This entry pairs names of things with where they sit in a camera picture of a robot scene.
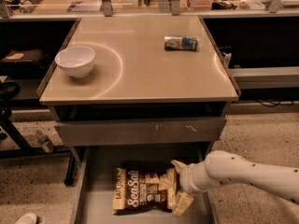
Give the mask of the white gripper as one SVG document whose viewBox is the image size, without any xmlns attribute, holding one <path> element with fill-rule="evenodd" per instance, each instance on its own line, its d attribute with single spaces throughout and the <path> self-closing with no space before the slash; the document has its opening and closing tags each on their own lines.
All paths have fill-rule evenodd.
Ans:
<svg viewBox="0 0 299 224">
<path fill-rule="evenodd" d="M 186 166 L 185 163 L 171 160 L 176 172 L 179 175 L 179 183 L 184 191 L 174 195 L 172 215 L 182 216 L 193 202 L 191 194 L 198 194 L 207 191 L 215 186 L 215 180 L 207 173 L 203 162 L 192 163 Z"/>
</svg>

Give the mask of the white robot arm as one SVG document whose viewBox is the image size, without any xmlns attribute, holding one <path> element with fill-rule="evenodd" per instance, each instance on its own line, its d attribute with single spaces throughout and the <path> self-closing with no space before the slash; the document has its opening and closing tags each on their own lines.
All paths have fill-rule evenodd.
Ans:
<svg viewBox="0 0 299 224">
<path fill-rule="evenodd" d="M 181 191 L 172 214 L 183 215 L 197 194 L 232 184 L 246 184 L 299 204 L 299 169 L 247 161 L 222 150 L 210 152 L 203 161 L 185 164 L 172 160 Z"/>
</svg>

